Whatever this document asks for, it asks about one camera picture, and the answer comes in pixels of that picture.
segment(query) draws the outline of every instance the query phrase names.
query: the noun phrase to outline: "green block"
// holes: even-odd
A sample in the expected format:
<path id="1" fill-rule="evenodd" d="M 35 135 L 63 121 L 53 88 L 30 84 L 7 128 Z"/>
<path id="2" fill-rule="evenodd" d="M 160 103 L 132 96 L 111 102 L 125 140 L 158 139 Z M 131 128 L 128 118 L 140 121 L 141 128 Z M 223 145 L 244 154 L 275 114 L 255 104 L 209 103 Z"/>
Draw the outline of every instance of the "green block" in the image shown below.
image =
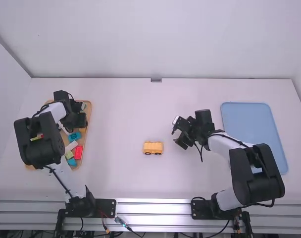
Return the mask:
<path id="1" fill-rule="evenodd" d="M 67 153 L 65 153 L 65 157 L 66 159 L 70 160 L 73 157 L 73 153 L 71 151 L 68 151 Z"/>

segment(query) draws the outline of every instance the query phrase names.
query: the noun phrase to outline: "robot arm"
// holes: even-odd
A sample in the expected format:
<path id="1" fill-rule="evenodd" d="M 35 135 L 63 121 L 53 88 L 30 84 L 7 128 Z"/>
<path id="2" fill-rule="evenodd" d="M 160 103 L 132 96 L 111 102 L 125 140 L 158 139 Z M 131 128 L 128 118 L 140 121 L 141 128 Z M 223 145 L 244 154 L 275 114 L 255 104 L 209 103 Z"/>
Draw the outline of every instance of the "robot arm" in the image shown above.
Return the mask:
<path id="1" fill-rule="evenodd" d="M 252 145 L 215 130 L 210 110 L 196 111 L 196 118 L 177 116 L 173 132 L 181 130 L 175 142 L 184 149 L 197 141 L 206 150 L 220 154 L 230 162 L 232 187 L 211 198 L 213 214 L 284 196 L 285 187 L 270 147 Z M 253 173 L 252 167 L 261 168 Z"/>
<path id="2" fill-rule="evenodd" d="M 81 216 L 89 215 L 95 202 L 87 187 L 72 175 L 64 154 L 65 146 L 57 123 L 64 121 L 68 130 L 87 126 L 86 116 L 71 105 L 76 105 L 64 91 L 54 92 L 55 100 L 45 104 L 31 118 L 23 118 L 14 122 L 16 139 L 20 156 L 26 165 L 36 170 L 48 170 L 66 190 L 67 208 L 80 208 Z M 43 138 L 31 140 L 38 134 Z"/>

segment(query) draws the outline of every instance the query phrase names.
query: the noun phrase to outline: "colored block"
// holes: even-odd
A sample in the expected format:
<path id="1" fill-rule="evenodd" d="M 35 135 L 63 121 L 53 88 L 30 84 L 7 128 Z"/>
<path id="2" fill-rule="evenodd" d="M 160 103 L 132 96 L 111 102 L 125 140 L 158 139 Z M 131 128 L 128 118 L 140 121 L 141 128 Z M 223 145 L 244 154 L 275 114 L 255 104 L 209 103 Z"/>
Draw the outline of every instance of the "colored block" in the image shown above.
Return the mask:
<path id="1" fill-rule="evenodd" d="M 68 152 L 69 150 L 73 150 L 74 148 L 76 148 L 77 145 L 78 142 L 74 140 L 73 142 L 71 142 L 69 145 L 65 147 L 65 151 Z"/>
<path id="2" fill-rule="evenodd" d="M 87 104 L 85 104 L 84 102 L 82 102 L 82 105 L 81 105 L 81 110 L 84 111 L 87 107 Z"/>
<path id="3" fill-rule="evenodd" d="M 69 150 L 69 151 L 67 151 L 66 153 L 65 153 L 65 157 L 66 157 L 66 159 L 71 159 L 72 157 L 73 157 L 73 153 Z"/>
<path id="4" fill-rule="evenodd" d="M 81 138 L 81 133 L 80 132 L 75 132 L 72 133 L 68 136 L 69 142 L 71 143 L 74 140 L 79 140 Z"/>
<path id="5" fill-rule="evenodd" d="M 78 145 L 76 147 L 76 152 L 75 152 L 75 159 L 76 160 L 81 160 L 82 157 L 82 151 L 83 151 L 83 146 L 82 145 Z"/>
<path id="6" fill-rule="evenodd" d="M 31 141 L 39 140 L 39 139 L 41 139 L 41 138 L 43 138 L 43 137 L 44 137 L 43 134 L 39 134 L 39 135 L 37 135 L 36 137 L 31 138 Z"/>
<path id="7" fill-rule="evenodd" d="M 70 160 L 67 160 L 67 163 L 71 166 L 77 166 L 77 161 L 75 158 L 71 158 Z"/>

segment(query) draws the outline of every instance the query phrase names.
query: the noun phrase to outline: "red block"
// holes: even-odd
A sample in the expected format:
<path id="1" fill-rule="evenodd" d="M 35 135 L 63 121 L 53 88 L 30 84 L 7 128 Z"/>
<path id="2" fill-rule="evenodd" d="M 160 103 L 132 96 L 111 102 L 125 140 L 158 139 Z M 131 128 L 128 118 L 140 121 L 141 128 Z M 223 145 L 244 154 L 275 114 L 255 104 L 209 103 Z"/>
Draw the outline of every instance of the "red block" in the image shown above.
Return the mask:
<path id="1" fill-rule="evenodd" d="M 76 146 L 76 152 L 75 152 L 75 156 L 74 156 L 76 160 L 81 160 L 82 150 L 83 150 L 82 145 Z"/>

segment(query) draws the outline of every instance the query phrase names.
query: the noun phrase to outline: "yellow toy car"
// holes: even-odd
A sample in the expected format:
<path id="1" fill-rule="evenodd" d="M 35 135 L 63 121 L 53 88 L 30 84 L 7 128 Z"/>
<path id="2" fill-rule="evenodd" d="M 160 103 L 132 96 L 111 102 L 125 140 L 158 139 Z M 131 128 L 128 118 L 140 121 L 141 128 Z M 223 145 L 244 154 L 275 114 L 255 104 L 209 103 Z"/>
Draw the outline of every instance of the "yellow toy car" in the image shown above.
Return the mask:
<path id="1" fill-rule="evenodd" d="M 161 155 L 164 151 L 164 144 L 162 142 L 146 141 L 143 146 L 143 153 L 146 155 Z"/>

